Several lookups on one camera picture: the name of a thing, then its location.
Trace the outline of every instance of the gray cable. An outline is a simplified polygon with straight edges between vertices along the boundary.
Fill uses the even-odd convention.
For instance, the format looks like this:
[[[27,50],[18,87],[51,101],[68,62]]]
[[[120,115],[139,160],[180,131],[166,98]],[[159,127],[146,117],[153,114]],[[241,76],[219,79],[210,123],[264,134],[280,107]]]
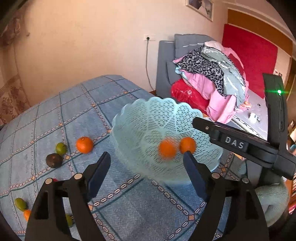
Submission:
[[[149,85],[150,85],[151,89],[154,90],[153,87],[152,87],[152,85],[151,85],[150,78],[149,78],[149,75],[148,75],[148,69],[147,69],[148,43],[149,43],[149,40],[147,40],[147,48],[146,48],[146,74],[147,74],[147,78],[148,78],[148,81],[149,81]]]

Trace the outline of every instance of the power cord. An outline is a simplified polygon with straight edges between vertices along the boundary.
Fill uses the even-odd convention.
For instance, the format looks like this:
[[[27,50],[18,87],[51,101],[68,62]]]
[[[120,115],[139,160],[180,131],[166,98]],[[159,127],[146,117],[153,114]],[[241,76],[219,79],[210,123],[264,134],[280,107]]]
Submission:
[[[147,48],[146,48],[146,74],[147,74],[147,78],[148,78],[148,81],[149,81],[149,85],[150,85],[151,89],[154,90],[153,87],[152,87],[152,85],[151,85],[151,82],[150,82],[150,78],[149,78],[149,75],[148,75],[148,68],[147,68],[147,60],[148,60],[148,44],[149,44],[149,39],[150,39],[150,38],[147,37],[146,39],[147,39]]]

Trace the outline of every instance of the pile of clothes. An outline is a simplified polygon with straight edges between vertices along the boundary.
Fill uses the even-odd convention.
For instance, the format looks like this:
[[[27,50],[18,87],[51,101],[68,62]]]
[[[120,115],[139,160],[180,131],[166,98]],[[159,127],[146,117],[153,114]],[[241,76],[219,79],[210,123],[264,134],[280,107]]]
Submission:
[[[230,54],[239,63],[239,68],[229,58]],[[177,86],[180,87],[178,82],[184,81],[205,100],[209,100],[205,110],[213,121],[228,123],[235,113],[251,107],[244,66],[231,48],[209,41],[173,62],[176,64],[175,72],[182,76],[182,80],[172,86],[173,97],[184,101],[179,99],[175,91]]]

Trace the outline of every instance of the green fruit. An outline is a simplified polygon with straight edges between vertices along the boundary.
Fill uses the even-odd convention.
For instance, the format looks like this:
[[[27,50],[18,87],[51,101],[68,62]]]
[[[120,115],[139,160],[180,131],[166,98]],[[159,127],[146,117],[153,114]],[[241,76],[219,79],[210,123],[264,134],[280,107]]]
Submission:
[[[67,146],[64,143],[60,142],[56,146],[56,151],[59,155],[64,155],[67,153]]]
[[[66,214],[66,219],[69,227],[73,226],[73,220],[69,214]]]
[[[52,168],[60,167],[62,165],[62,162],[63,162],[63,158],[56,153],[49,154],[46,157],[46,164]]]
[[[26,202],[19,197],[15,199],[15,206],[22,212],[28,209]]]

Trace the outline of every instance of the checkered fabric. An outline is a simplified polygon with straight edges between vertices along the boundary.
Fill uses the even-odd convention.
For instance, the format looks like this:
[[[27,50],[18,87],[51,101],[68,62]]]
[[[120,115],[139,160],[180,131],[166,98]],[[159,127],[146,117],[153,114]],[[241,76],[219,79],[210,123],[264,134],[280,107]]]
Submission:
[[[151,96],[122,76],[105,75],[60,92],[1,130],[0,211],[22,240],[27,222],[14,199],[24,199],[32,209],[45,179],[69,179],[97,162],[104,151],[111,155],[111,167],[89,208],[106,240],[189,239],[206,204],[193,186],[166,185],[132,173],[119,162],[112,145],[113,117],[124,105]],[[82,136],[94,142],[89,154],[81,154],[75,147]],[[53,169],[46,165],[45,158],[55,152],[58,142],[67,145],[68,153],[63,165]],[[236,166],[241,161],[226,150],[220,161],[216,172],[238,179]],[[67,198],[64,205],[66,213],[71,213]],[[230,199],[226,199],[214,239],[222,235],[229,205]],[[75,225],[70,230],[74,238],[80,239]]]

